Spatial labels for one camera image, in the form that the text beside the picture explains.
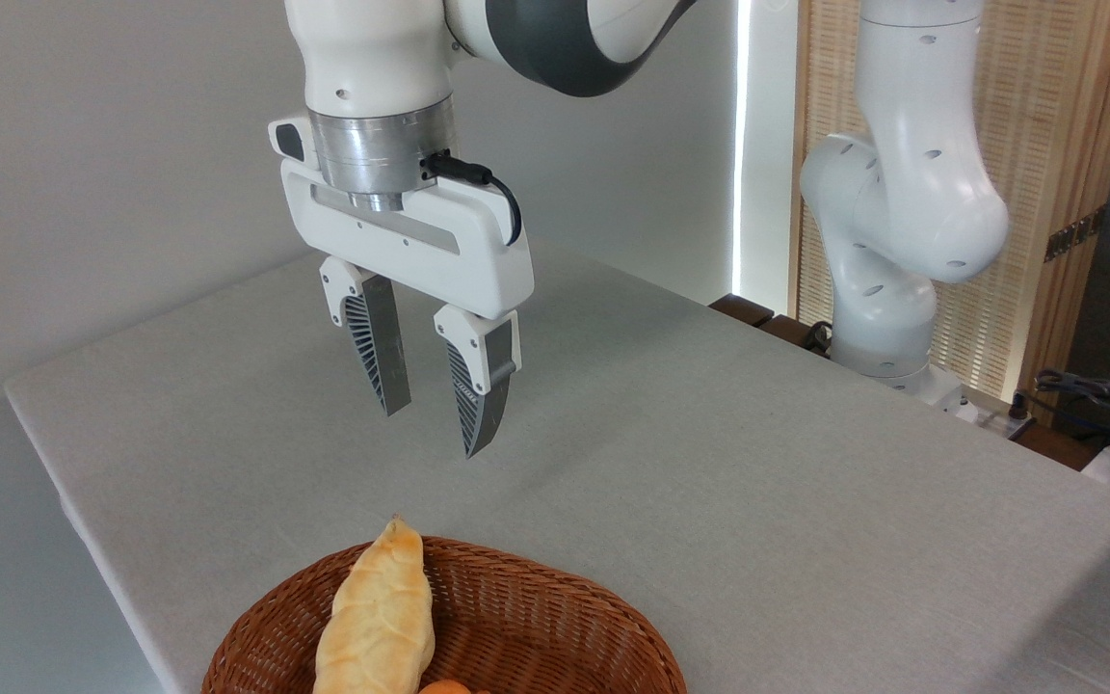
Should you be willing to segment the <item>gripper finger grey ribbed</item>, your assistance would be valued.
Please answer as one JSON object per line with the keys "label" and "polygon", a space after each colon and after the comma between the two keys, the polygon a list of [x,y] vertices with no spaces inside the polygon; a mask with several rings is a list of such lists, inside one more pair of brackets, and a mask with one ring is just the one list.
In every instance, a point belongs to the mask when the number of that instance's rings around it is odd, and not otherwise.
{"label": "gripper finger grey ribbed", "polygon": [[435,315],[435,326],[446,343],[465,457],[474,457],[496,437],[509,380],[521,368],[518,311],[484,319],[445,305]]}
{"label": "gripper finger grey ribbed", "polygon": [[384,413],[396,414],[412,395],[392,281],[336,257],[323,260],[320,276],[330,320],[349,331]]}

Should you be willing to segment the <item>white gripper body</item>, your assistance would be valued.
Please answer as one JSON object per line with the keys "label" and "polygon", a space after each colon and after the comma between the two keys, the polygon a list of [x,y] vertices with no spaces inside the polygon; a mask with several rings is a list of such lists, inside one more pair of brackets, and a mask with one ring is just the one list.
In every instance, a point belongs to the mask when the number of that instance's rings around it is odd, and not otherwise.
{"label": "white gripper body", "polygon": [[307,247],[485,319],[515,310],[536,288],[527,238],[493,187],[438,177],[401,195],[400,211],[353,207],[316,161],[307,115],[270,122],[270,145],[292,224]]}

